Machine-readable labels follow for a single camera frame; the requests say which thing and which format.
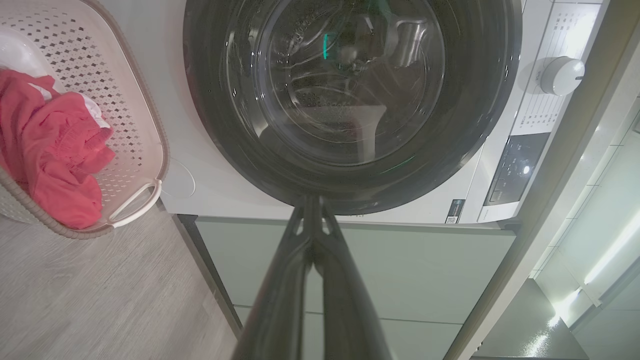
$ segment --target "green cabinet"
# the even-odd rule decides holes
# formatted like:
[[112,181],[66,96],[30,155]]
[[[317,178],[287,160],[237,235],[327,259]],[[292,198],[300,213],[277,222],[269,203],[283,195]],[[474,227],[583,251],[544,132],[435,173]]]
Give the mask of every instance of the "green cabinet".
[[[236,307],[240,321],[249,307]],[[462,325],[451,323],[381,320],[387,343],[398,360],[441,360]],[[324,360],[324,327],[320,314],[307,313],[303,330],[303,359]]]
[[[285,222],[199,218],[222,283],[244,321]],[[345,240],[398,359],[442,359],[515,235],[494,229],[341,225]],[[322,278],[305,298],[305,359],[322,357]]]

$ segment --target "washing machine door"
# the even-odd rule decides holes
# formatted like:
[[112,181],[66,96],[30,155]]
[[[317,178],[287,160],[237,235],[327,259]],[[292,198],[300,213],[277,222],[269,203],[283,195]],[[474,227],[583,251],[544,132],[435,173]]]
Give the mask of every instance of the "washing machine door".
[[293,204],[383,211],[450,178],[513,86],[517,0],[188,0],[184,59],[211,138]]

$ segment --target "basket handle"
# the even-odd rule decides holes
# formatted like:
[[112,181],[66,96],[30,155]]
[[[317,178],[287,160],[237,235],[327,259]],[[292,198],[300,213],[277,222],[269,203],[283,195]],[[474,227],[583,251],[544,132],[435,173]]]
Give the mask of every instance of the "basket handle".
[[[140,208],[138,208],[136,211],[134,211],[130,215],[127,215],[126,217],[124,217],[124,218],[122,218],[120,220],[117,220],[117,221],[113,220],[135,198],[140,196],[140,194],[143,191],[145,191],[146,189],[148,189],[148,188],[150,188],[152,186],[154,187],[154,191],[151,193],[151,196],[147,199],[147,201],[145,201],[145,203],[142,206],[140,206]],[[160,198],[160,193],[162,192],[161,187],[162,187],[162,180],[160,180],[160,179],[154,179],[151,183],[144,184],[135,194],[131,195],[131,197],[129,197],[127,199],[127,201],[124,202],[124,204],[122,204],[118,209],[116,209],[116,211],[114,211],[109,216],[109,218],[107,219],[107,222],[106,222],[107,225],[111,225],[113,227],[120,227],[120,226],[127,225],[128,223],[132,222],[133,220],[136,220],[137,218],[141,217],[142,214],[144,214],[147,211],[149,211],[149,209],[156,203],[158,198]]]

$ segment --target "door glass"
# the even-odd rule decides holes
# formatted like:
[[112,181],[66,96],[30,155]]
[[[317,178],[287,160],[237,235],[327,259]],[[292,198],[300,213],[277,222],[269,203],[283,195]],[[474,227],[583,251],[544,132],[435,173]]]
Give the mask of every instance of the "door glass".
[[280,156],[370,163],[403,146],[433,110],[445,51],[424,1],[246,1],[237,14],[229,92]]

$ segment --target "green light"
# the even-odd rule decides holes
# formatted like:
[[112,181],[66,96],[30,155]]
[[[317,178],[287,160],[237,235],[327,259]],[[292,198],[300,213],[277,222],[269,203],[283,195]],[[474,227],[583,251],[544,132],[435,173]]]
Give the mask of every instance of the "green light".
[[326,42],[328,37],[329,37],[329,34],[324,34],[324,43],[322,45],[322,55],[324,56],[325,60],[326,60]]
[[390,172],[391,170],[393,170],[393,169],[395,169],[395,168],[397,168],[397,167],[401,167],[401,166],[403,166],[404,164],[406,164],[406,163],[408,163],[409,161],[411,161],[413,158],[414,158],[414,156],[412,156],[411,158],[408,158],[407,160],[404,160],[402,163],[400,163],[400,164],[398,164],[398,165],[396,165],[396,166],[394,166],[394,167],[392,167],[392,168],[388,168],[388,169],[386,169],[385,171],[381,172],[381,173],[380,173],[380,175],[384,174],[385,172]]

